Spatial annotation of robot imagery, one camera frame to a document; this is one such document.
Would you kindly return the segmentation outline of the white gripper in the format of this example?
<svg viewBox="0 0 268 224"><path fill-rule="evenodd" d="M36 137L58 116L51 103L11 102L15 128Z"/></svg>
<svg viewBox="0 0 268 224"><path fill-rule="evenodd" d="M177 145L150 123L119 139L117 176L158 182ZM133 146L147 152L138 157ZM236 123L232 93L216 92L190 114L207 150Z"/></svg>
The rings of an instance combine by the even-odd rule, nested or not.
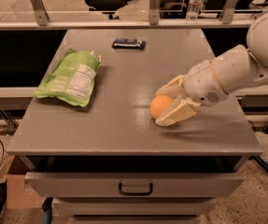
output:
<svg viewBox="0 0 268 224"><path fill-rule="evenodd" d="M159 115L155 123L168 127L195 116L199 106L212 106L227 99L210 61L193 66L186 75L179 75L160 87L156 93L176 97L173 103Z"/></svg>

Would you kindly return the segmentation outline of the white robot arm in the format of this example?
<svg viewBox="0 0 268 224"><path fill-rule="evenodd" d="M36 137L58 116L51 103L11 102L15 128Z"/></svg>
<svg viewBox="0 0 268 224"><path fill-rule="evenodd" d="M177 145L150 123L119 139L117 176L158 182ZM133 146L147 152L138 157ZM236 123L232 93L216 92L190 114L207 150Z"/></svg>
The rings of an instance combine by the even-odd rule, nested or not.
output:
<svg viewBox="0 0 268 224"><path fill-rule="evenodd" d="M244 46L237 45L212 60L204 60L159 88L158 95L172 97L174 102L155 122L171 126L196 115L201 105L216 105L232 92L267 84L268 13L251 24Z"/></svg>

